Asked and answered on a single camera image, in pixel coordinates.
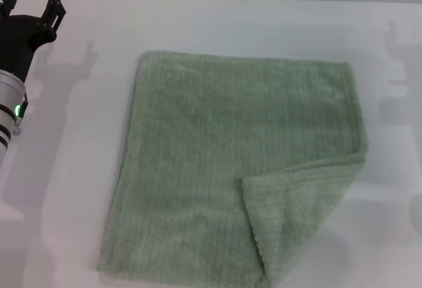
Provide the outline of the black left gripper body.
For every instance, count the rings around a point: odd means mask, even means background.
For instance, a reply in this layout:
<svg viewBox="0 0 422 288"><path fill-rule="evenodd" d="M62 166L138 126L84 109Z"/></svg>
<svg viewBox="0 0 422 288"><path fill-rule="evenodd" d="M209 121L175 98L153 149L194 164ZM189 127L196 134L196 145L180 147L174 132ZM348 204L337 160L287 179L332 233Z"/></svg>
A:
<svg viewBox="0 0 422 288"><path fill-rule="evenodd" d="M36 50L55 41L55 28L42 18L14 15L1 19L1 70L26 81Z"/></svg>

